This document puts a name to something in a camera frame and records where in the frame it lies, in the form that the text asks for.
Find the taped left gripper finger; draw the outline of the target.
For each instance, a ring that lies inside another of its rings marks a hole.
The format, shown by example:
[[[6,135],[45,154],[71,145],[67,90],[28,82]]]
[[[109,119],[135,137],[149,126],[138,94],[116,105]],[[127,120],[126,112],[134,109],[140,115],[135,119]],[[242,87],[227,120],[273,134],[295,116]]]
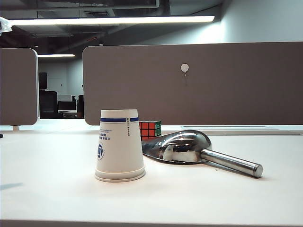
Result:
[[[0,31],[1,32],[11,32],[10,21],[3,17],[0,17]]]

